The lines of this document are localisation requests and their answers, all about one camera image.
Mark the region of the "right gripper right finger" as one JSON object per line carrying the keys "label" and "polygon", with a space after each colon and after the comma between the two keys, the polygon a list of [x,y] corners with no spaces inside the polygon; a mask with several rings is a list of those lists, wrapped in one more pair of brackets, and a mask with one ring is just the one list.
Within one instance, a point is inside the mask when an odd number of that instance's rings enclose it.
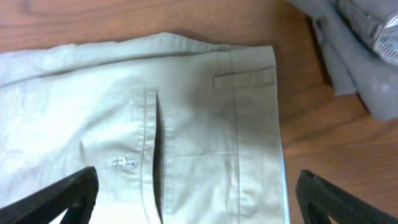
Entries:
{"label": "right gripper right finger", "polygon": [[301,170],[295,189],[305,224],[397,224],[393,217],[309,170]]}

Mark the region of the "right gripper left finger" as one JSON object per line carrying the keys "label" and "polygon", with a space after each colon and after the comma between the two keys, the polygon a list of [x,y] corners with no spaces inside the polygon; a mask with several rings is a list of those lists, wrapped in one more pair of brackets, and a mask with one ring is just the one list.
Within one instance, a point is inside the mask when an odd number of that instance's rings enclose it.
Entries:
{"label": "right gripper left finger", "polygon": [[86,167],[1,209],[1,223],[47,224],[63,214],[61,223],[87,224],[96,204],[96,169]]}

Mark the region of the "khaki shorts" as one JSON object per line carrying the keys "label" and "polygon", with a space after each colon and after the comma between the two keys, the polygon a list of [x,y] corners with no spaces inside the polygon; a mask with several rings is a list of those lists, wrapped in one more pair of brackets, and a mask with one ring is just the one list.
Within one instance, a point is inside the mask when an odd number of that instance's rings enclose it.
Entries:
{"label": "khaki shorts", "polygon": [[288,223],[271,46],[171,33],[1,55],[1,206],[93,166],[92,223]]}

